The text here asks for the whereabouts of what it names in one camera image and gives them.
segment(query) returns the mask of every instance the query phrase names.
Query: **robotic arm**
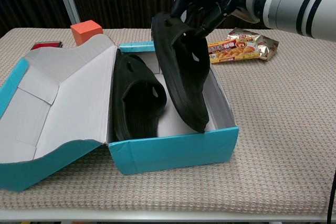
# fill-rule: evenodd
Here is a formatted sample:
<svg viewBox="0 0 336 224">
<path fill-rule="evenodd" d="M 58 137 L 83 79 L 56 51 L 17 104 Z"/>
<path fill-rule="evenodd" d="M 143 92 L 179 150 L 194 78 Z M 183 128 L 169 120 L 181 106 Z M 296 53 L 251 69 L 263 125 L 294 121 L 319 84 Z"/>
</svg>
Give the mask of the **robotic arm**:
<svg viewBox="0 0 336 224">
<path fill-rule="evenodd" d="M 199 37 L 234 15 L 250 23 L 263 22 L 272 29 L 336 41 L 336 0 L 175 0 L 171 16 L 180 17 L 188 8 L 187 24 L 205 11 Z"/>
</svg>

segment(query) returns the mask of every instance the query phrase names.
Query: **table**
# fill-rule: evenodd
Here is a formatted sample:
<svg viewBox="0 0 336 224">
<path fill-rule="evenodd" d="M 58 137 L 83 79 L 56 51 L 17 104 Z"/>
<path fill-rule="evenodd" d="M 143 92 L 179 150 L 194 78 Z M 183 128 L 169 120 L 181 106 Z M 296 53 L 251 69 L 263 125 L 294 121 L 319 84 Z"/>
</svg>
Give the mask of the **table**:
<svg viewBox="0 0 336 224">
<path fill-rule="evenodd" d="M 0 190 L 0 220 L 325 220 L 336 167 L 336 44 L 274 31 L 269 62 L 215 65 L 240 127 L 229 163 L 123 176 L 100 147 L 32 188 Z M 224 39 L 215 30 L 208 41 Z M 106 29 L 116 43 L 149 29 Z M 16 28 L 0 39 L 0 85 L 34 42 L 70 29 Z"/>
</svg>

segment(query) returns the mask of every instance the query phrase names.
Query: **textured table cover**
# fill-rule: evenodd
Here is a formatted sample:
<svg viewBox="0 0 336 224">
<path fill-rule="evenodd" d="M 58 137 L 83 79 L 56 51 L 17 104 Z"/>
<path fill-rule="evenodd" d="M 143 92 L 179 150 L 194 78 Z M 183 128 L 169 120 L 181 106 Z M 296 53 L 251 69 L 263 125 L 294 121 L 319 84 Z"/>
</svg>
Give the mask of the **textured table cover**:
<svg viewBox="0 0 336 224">
<path fill-rule="evenodd" d="M 0 208 L 326 212 L 336 167 L 336 44 L 260 32 L 280 41 L 269 62 L 215 66 L 240 126 L 229 163 L 123 176 L 102 146 L 22 193 L 0 190 Z M 104 33 L 117 44 L 151 39 L 149 29 Z M 70 29 L 17 28 L 1 38 L 0 85 L 34 42 L 48 40 L 75 46 Z"/>
</svg>

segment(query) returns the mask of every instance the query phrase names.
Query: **snack package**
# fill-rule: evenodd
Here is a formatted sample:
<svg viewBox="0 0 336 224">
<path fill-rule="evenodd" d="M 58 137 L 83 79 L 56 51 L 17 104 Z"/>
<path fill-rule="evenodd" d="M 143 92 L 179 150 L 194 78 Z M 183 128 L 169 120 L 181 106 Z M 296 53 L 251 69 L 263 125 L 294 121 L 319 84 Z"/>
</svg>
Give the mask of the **snack package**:
<svg viewBox="0 0 336 224">
<path fill-rule="evenodd" d="M 226 39 L 232 40 L 237 38 L 252 38 L 258 45 L 260 51 L 259 59 L 261 60 L 270 60 L 275 55 L 279 45 L 279 42 L 274 39 L 241 28 L 233 29 Z"/>
<path fill-rule="evenodd" d="M 211 63 L 259 58 L 259 49 L 251 37 L 208 44 Z"/>
</svg>

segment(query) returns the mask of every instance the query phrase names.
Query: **black cable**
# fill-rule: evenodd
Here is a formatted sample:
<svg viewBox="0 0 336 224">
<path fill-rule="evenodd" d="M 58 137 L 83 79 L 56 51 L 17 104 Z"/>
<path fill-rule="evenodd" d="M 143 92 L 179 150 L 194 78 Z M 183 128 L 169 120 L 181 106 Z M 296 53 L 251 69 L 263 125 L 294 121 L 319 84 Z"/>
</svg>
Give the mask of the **black cable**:
<svg viewBox="0 0 336 224">
<path fill-rule="evenodd" d="M 336 191 L 336 170 L 335 170 L 334 180 L 332 182 L 332 187 L 331 187 L 331 192 L 330 192 L 328 215 L 327 215 L 327 224 L 331 224 L 331 215 L 332 215 L 332 207 L 334 205 L 335 191 Z"/>
</svg>

